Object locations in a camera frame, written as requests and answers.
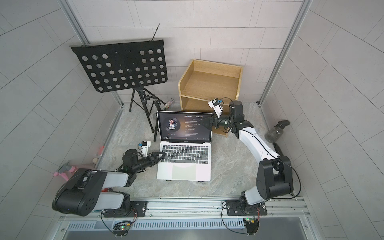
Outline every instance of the laptop trackpad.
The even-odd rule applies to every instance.
[[[196,179],[196,165],[190,167],[179,167],[175,164],[172,166],[172,179],[180,180],[195,180]]]

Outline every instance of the wooden cabinet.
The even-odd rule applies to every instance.
[[[243,67],[194,59],[179,80],[182,111],[213,112],[208,102],[218,98],[239,98]],[[229,113],[229,99],[223,99],[223,114]],[[226,129],[213,129],[225,135]]]

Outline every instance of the tiled wall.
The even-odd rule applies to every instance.
[[[256,102],[301,1],[69,0],[92,43],[164,39],[168,82],[150,91],[179,101],[177,82],[192,59],[244,66],[240,101]],[[118,91],[124,102],[132,90]]]
[[[77,44],[55,0],[0,1],[0,239],[43,238],[64,183],[53,173],[90,163],[119,108],[94,90]]]
[[[278,144],[327,239],[384,239],[383,16],[314,0],[262,107],[269,127],[291,121]]]

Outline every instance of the laptop screen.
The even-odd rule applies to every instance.
[[[160,137],[169,142],[211,142],[212,130],[198,123],[212,113],[158,111]]]

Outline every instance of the laptop key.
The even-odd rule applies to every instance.
[[[175,162],[180,162],[180,163],[191,163],[191,160],[176,160]]]

